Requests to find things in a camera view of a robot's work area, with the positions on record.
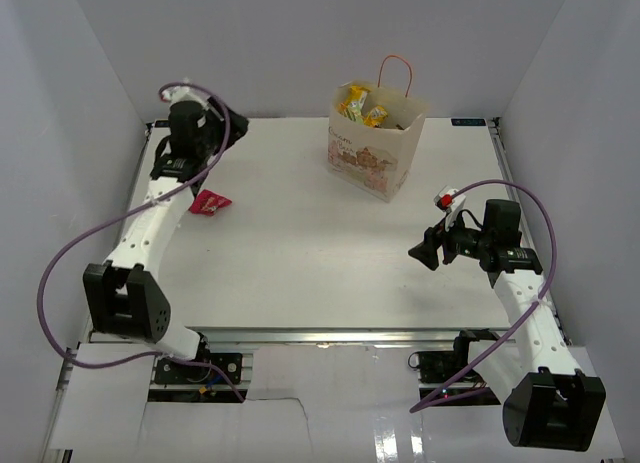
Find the red snack packet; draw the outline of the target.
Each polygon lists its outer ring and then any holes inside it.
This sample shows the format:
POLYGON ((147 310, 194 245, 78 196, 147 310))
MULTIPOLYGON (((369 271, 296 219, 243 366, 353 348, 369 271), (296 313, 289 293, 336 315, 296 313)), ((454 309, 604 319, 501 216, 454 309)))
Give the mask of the red snack packet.
POLYGON ((189 212, 195 215, 213 216, 219 210, 229 207, 232 201, 210 190, 202 190, 194 199, 189 212))

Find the yellow snack bar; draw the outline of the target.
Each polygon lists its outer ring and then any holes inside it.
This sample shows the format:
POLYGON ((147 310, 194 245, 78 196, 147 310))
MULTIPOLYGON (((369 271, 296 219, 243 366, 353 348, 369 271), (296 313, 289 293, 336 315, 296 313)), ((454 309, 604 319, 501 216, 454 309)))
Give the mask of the yellow snack bar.
POLYGON ((381 128, 388 116, 389 113, 383 106, 376 105, 366 114, 363 124, 371 128, 381 128))
POLYGON ((362 114, 362 109, 369 93, 370 91, 368 88, 360 85, 351 85, 349 87, 347 97, 343 102, 350 104, 353 112, 357 115, 357 119, 355 121, 349 119, 350 121, 363 124, 364 116, 362 114))

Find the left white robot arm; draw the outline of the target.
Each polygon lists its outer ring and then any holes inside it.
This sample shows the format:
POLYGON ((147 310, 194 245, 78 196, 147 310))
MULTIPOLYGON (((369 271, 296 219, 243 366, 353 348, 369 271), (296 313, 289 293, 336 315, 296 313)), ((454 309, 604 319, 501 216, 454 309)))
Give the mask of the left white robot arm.
POLYGON ((143 342, 177 357, 177 370, 199 382, 211 370, 199 333, 171 312, 158 283, 164 252, 194 203, 208 164, 247 133, 246 117, 223 110, 214 99, 186 94, 172 101, 168 133, 154 154, 145 209, 101 264, 90 264, 83 285, 96 331, 143 342))

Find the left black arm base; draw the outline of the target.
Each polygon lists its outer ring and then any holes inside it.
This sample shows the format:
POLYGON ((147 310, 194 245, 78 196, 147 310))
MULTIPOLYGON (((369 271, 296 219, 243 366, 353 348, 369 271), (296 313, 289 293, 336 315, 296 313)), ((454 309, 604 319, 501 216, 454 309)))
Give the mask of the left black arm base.
MULTIPOLYGON (((208 362, 222 370, 234 385, 241 382, 243 368, 241 353, 212 353, 208 362)), ((225 384, 226 380, 210 367, 178 364, 163 358, 156 365, 153 382, 157 385, 205 385, 210 382, 225 384)))

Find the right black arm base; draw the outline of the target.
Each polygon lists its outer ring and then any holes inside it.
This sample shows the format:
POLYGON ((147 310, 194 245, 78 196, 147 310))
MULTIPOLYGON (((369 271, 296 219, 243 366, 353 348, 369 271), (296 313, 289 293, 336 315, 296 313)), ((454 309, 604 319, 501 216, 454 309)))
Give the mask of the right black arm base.
MULTIPOLYGON (((461 330, 450 350, 421 350, 411 353, 408 367, 419 374, 419 394, 424 398, 466 364, 471 343, 497 341, 499 334, 488 329, 461 330)), ((443 407, 450 406, 496 406, 500 402, 485 380, 472 370, 461 380, 444 389, 440 396, 443 407)))

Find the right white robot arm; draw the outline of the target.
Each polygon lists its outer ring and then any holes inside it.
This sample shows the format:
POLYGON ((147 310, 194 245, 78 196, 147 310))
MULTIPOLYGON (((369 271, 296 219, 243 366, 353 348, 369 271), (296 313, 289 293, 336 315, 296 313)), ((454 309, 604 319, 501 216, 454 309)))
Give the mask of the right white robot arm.
POLYGON ((584 373, 569 351, 550 303, 537 254, 521 245, 521 208, 489 199, 476 228, 464 222, 463 198, 437 198, 443 219, 410 249, 430 270, 456 257, 476 260, 503 305, 510 324, 504 336, 463 331, 451 357, 453 373, 480 376, 502 405, 504 433, 514 447, 585 452, 606 399, 602 381, 584 373))

